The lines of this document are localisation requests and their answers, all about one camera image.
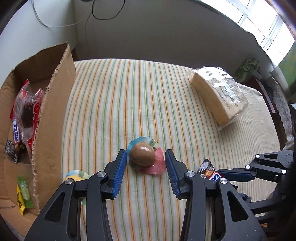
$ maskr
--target colorful candy wrapper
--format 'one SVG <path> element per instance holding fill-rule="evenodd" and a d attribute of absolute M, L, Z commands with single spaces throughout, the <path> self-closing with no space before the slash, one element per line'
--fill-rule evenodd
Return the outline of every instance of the colorful candy wrapper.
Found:
<path fill-rule="evenodd" d="M 23 177 L 17 177 L 17 184 L 20 188 L 22 197 L 24 199 L 25 203 L 25 208 L 32 208 L 34 207 L 33 201 L 31 199 L 29 190 L 28 190 L 28 185 Z"/>
<path fill-rule="evenodd" d="M 210 160 L 205 159 L 198 169 L 200 176 L 205 179 L 218 181 L 222 176 L 217 172 L 214 166 L 211 164 Z"/>
<path fill-rule="evenodd" d="M 20 191 L 20 187 L 17 184 L 17 205 L 19 207 L 19 211 L 21 213 L 21 215 L 24 215 L 24 210 L 25 210 L 25 203 L 24 203 L 24 199 L 22 197 L 21 191 Z"/>
<path fill-rule="evenodd" d="M 140 142 L 148 144 L 155 151 L 155 162 L 149 167 L 138 167 L 130 160 L 129 154 L 131 152 L 131 149 L 133 148 L 133 146 L 135 144 L 140 143 Z M 127 163 L 132 168 L 136 169 L 139 172 L 143 172 L 146 174 L 161 174 L 161 173 L 165 172 L 165 170 L 166 170 L 163 151 L 162 151 L 161 147 L 159 146 L 159 144 L 150 137 L 138 137 L 137 139 L 131 141 L 128 145 L 126 152 L 128 155 L 127 156 Z"/>
<path fill-rule="evenodd" d="M 77 182 L 77 181 L 89 179 L 90 177 L 91 177 L 91 175 L 88 175 L 84 171 L 74 170 L 74 171 L 67 173 L 64 180 L 66 180 L 67 178 L 72 178 L 72 179 L 74 179 L 74 181 Z M 86 197 L 82 199 L 81 205 L 86 205 Z"/>
<path fill-rule="evenodd" d="M 18 127 L 16 119 L 12 120 L 12 125 L 13 125 L 13 141 L 15 144 L 15 149 L 16 151 L 20 151 L 20 149 L 26 148 L 26 146 L 23 144 L 24 143 L 23 133 Z"/>
<path fill-rule="evenodd" d="M 18 163 L 19 152 L 16 151 L 15 146 L 11 140 L 7 139 L 4 153 L 10 156 L 15 163 Z"/>

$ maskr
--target candy bar wrapper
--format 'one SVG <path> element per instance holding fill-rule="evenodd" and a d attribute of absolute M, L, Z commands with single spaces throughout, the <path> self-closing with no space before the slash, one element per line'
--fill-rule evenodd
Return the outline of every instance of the candy bar wrapper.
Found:
<path fill-rule="evenodd" d="M 28 190 L 28 185 L 25 179 L 23 177 L 17 177 L 17 184 L 20 187 L 20 191 L 24 199 L 25 207 L 26 208 L 34 207 L 33 201 L 31 199 L 31 196 Z"/>
<path fill-rule="evenodd" d="M 22 197 L 21 191 L 20 191 L 20 187 L 17 185 L 17 205 L 19 207 L 19 211 L 21 213 L 21 215 L 24 215 L 24 210 L 25 210 L 25 203 L 24 203 L 24 199 Z"/>
<path fill-rule="evenodd" d="M 12 120 L 12 125 L 13 125 L 13 140 L 15 144 L 15 149 L 16 151 L 19 151 L 20 148 L 21 149 L 26 148 L 26 146 L 23 144 L 24 143 L 23 133 L 20 131 L 20 128 L 18 127 L 16 119 Z"/>
<path fill-rule="evenodd" d="M 19 153 L 15 149 L 15 146 L 11 140 L 7 139 L 6 146 L 5 146 L 5 152 L 6 155 L 10 156 L 11 159 L 15 162 L 18 163 L 19 159 Z"/>
<path fill-rule="evenodd" d="M 210 160 L 205 159 L 198 169 L 198 173 L 204 179 L 218 181 L 222 176 L 218 173 Z"/>

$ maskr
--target window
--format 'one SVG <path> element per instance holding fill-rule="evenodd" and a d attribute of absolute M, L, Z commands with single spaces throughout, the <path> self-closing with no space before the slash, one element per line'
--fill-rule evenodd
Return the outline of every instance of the window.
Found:
<path fill-rule="evenodd" d="M 252 33 L 258 44 L 278 65 L 294 39 L 277 12 L 265 0 L 200 0 Z"/>

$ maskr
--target cardboard box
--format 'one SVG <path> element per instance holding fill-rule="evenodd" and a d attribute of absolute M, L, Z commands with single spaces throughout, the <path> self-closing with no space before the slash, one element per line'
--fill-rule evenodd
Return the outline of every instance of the cardboard box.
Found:
<path fill-rule="evenodd" d="M 61 180 L 61 141 L 68 98 L 76 76 L 68 43 L 44 49 L 20 63 L 0 89 L 0 203 L 17 204 L 17 176 L 23 176 L 35 208 L 21 216 L 18 207 L 0 209 L 4 219 L 21 235 L 26 235 Z M 22 156 L 15 164 L 4 154 L 7 139 L 13 141 L 9 118 L 14 100 L 24 81 L 30 80 L 33 92 L 44 90 L 39 124 L 32 147 L 32 160 Z"/>

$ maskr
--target bed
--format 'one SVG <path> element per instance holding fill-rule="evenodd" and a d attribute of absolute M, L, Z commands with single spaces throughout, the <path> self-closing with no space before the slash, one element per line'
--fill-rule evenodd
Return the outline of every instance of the bed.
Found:
<path fill-rule="evenodd" d="M 239 85 L 249 106 L 236 122 L 217 123 L 184 75 L 189 68 L 150 61 L 93 59 L 75 62 L 76 81 L 63 133 L 62 178 L 72 170 L 94 174 L 140 136 L 197 171 L 208 158 L 216 169 L 244 167 L 258 153 L 280 151 L 268 108 L 255 89 Z M 252 201 L 275 183 L 235 183 Z M 107 201 L 113 240 L 179 240 L 185 200 L 172 193 L 168 175 L 145 175 L 127 166 L 121 191 Z M 86 240 L 85 206 L 81 237 Z"/>

